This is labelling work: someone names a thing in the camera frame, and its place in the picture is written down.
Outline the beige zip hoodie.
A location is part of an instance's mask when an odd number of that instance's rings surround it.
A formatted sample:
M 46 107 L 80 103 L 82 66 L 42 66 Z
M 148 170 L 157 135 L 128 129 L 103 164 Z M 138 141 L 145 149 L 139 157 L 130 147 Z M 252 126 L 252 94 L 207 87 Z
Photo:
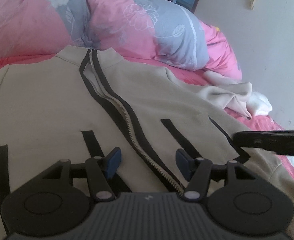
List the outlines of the beige zip hoodie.
M 230 139 L 246 126 L 250 83 L 196 86 L 165 67 L 130 62 L 113 49 L 68 46 L 51 59 L 0 69 L 0 146 L 8 147 L 9 187 L 15 190 L 61 159 L 82 163 L 92 131 L 102 151 L 122 150 L 118 174 L 135 192 L 175 191 L 187 181 L 175 164 L 178 132 L 197 155 L 244 165 L 294 202 L 294 178 L 278 156 L 237 150 Z M 0 239 L 5 229 L 0 216 Z

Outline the pink grey floral duvet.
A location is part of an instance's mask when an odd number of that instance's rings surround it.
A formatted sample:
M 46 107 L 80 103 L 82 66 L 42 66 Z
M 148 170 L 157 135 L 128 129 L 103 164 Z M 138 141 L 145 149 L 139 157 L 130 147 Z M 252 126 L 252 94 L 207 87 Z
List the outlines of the pink grey floral duvet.
M 0 59 L 68 45 L 242 79 L 225 35 L 170 1 L 0 0 Z

